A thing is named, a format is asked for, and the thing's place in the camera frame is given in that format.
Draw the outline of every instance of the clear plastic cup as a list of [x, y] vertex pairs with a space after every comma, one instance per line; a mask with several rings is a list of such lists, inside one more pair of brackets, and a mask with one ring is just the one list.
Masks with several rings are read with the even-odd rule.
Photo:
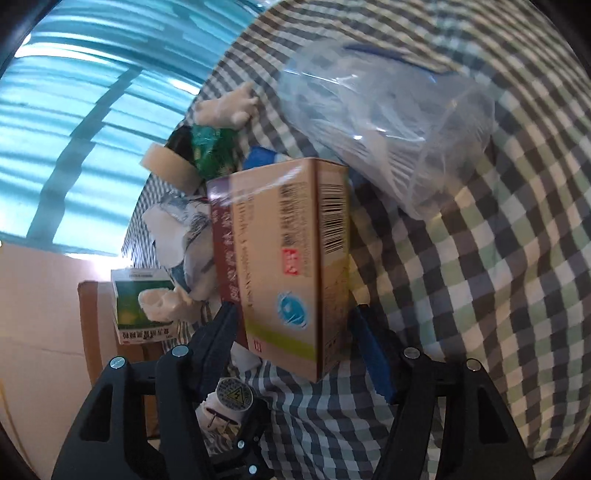
[[366, 44], [308, 44], [286, 65], [278, 93], [288, 122], [415, 219], [453, 200], [493, 129], [494, 101], [473, 79]]

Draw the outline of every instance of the screw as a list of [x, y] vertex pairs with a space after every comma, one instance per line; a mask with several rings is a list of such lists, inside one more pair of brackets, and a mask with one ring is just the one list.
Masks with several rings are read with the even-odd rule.
[[185, 356], [189, 352], [189, 347], [187, 345], [177, 345], [173, 348], [173, 355], [174, 356]]
[[404, 356], [406, 358], [410, 358], [411, 360], [416, 360], [421, 356], [421, 352], [419, 352], [415, 347], [408, 346], [404, 349]]
[[469, 358], [466, 360], [466, 366], [468, 367], [468, 370], [472, 370], [473, 372], [478, 372], [482, 368], [482, 364], [475, 358]]
[[117, 370], [118, 368], [121, 368], [125, 365], [125, 358], [123, 358], [122, 356], [116, 356], [113, 360], [110, 361], [109, 365], [111, 366], [111, 368]]

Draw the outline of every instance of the plaid fabric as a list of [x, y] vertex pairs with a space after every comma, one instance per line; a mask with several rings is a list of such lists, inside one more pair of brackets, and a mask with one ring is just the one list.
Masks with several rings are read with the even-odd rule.
[[[258, 115], [237, 154], [263, 145], [315, 155], [285, 123], [275, 92], [300, 46], [347, 37], [443, 63], [488, 88], [496, 130], [456, 203], [425, 223], [352, 173], [350, 287], [433, 359], [480, 360], [534, 458], [571, 451], [591, 414], [591, 82], [526, 0], [284, 1], [226, 52], [196, 101], [246, 80]], [[193, 107], [186, 122], [191, 122]], [[138, 216], [126, 241], [151, 252]], [[135, 257], [140, 266], [149, 257]], [[311, 384], [265, 362], [246, 380], [270, 400], [262, 447], [278, 478], [369, 479], [395, 411], [374, 393], [358, 352]], [[426, 472], [439, 457], [436, 415]]]

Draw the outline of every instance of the wall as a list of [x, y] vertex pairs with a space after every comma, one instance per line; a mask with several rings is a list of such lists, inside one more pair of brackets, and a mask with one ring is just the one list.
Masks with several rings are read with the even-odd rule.
[[[106, 280], [101, 264], [15, 245], [0, 247], [0, 380], [33, 470], [51, 477], [90, 390], [77, 286]], [[15, 442], [4, 406], [0, 421]]]

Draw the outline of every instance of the white glove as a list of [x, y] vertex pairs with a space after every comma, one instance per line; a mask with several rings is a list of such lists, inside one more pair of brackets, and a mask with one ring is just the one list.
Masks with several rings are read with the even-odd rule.
[[256, 110], [258, 97], [251, 97], [252, 82], [245, 82], [236, 90], [196, 106], [195, 123], [213, 128], [240, 130]]

